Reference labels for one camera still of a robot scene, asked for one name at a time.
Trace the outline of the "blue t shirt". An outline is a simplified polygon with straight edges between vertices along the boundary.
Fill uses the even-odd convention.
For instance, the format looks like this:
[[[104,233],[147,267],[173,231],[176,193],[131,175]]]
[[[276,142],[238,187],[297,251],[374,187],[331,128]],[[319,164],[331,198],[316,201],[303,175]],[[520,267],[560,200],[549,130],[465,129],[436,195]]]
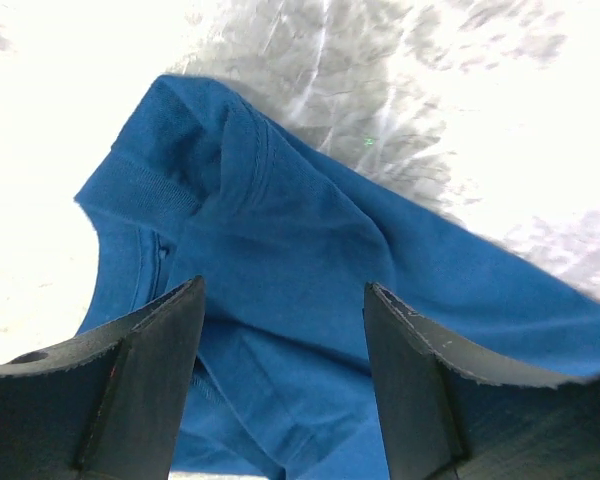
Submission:
[[[386,478],[362,316],[370,282],[500,354],[600,373],[600,304],[211,79],[159,77],[76,201],[99,240],[84,330],[205,279],[177,471]]]

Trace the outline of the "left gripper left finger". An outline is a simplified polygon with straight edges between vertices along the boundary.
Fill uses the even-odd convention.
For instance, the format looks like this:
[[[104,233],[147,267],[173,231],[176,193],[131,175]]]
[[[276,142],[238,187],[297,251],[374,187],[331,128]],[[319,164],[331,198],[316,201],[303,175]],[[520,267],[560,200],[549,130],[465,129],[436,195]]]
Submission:
[[[0,364],[0,479],[165,479],[205,310],[187,281]]]

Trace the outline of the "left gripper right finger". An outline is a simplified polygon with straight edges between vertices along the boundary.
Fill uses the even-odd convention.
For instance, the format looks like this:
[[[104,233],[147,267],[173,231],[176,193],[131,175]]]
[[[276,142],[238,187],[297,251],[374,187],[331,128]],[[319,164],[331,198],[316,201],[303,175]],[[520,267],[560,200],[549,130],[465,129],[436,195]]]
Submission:
[[[600,479],[600,375],[479,346],[369,284],[364,323],[393,479]]]

